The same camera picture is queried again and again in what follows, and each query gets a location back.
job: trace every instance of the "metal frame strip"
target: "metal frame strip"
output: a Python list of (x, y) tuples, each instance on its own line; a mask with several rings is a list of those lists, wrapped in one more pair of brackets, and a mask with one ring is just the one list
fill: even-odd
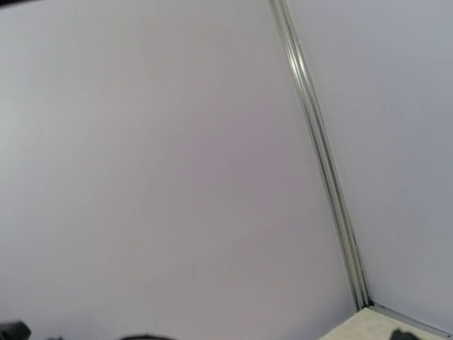
[(390, 317), (392, 319), (398, 320), (398, 321), (408, 324), (410, 326), (416, 327), (418, 329), (421, 329), (422, 331), (425, 331), (425, 332), (428, 332), (428, 333), (431, 333), (431, 334), (434, 334), (437, 336), (441, 336), (442, 338), (445, 338), (445, 339), (452, 338), (452, 335), (445, 331), (441, 331), (440, 329), (428, 326), (427, 324), (414, 320), (411, 317), (408, 317), (404, 314), (395, 312), (394, 310), (391, 310), (390, 308), (379, 305), (375, 302), (372, 302), (372, 306), (370, 306), (369, 308), (375, 312), (378, 312), (379, 314), (385, 315), (386, 317)]
[(269, 3), (291, 66), (297, 94), (299, 95), (306, 122), (309, 126), (314, 151), (318, 159), (321, 176), (340, 240), (340, 247), (348, 272), (352, 297), (356, 309), (361, 310), (369, 305), (369, 291), (354, 233), (352, 232), (348, 210), (338, 180), (332, 151), (328, 143), (321, 109), (319, 108), (318, 99), (302, 54), (287, 2), (285, 0), (269, 0)]

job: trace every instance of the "floor surface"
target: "floor surface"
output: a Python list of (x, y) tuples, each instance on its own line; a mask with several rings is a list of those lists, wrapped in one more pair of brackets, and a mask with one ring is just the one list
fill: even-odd
[(361, 310), (320, 340), (389, 340), (392, 331), (398, 328), (403, 332), (411, 332), (422, 340), (445, 340), (368, 308)]

